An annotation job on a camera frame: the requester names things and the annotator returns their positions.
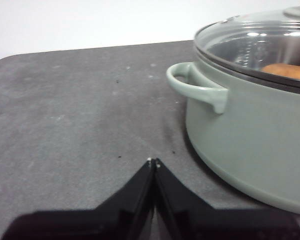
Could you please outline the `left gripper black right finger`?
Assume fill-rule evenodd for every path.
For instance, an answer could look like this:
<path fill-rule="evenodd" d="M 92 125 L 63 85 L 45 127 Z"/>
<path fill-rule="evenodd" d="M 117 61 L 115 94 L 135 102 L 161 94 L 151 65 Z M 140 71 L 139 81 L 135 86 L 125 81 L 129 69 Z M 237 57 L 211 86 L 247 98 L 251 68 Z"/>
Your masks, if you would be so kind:
<path fill-rule="evenodd" d="M 300 240 L 293 216 L 275 209 L 216 209 L 154 160 L 154 189 L 164 240 Z"/>

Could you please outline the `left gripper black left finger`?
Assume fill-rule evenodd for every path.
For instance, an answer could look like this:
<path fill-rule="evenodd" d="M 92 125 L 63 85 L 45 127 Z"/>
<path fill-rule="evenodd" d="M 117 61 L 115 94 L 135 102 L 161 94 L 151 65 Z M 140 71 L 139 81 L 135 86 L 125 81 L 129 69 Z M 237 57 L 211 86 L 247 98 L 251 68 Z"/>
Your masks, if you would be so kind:
<path fill-rule="evenodd" d="M 147 240 L 154 201 L 155 161 L 148 159 L 132 178 L 94 209 L 47 210 L 23 214 L 4 240 Z"/>

